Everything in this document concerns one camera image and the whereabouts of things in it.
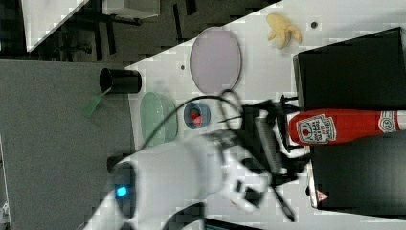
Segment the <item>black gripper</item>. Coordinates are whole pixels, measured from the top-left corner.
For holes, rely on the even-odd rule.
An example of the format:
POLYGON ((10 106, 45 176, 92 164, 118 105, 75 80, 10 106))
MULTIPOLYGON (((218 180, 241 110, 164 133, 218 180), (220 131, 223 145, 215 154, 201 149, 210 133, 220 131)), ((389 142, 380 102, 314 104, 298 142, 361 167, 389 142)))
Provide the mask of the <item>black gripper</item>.
POLYGON ((290 158, 280 151, 274 127, 283 120, 284 113, 278 103, 271 100, 244 104, 242 124, 237 131, 238 142, 272 176, 270 184, 280 186, 299 178, 310 161, 309 155, 290 158))

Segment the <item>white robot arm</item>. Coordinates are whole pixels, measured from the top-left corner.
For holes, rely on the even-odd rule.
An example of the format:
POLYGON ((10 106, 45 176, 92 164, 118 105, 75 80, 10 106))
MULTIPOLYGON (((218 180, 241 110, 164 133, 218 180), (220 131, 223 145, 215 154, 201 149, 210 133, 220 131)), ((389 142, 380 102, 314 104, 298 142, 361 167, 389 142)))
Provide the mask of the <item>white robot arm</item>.
POLYGON ((143 149, 111 167, 112 187, 82 230, 184 230, 203 220, 208 196, 246 211, 297 179, 310 157, 289 157, 273 128, 282 111, 265 101, 241 108, 238 129, 220 129, 143 149))

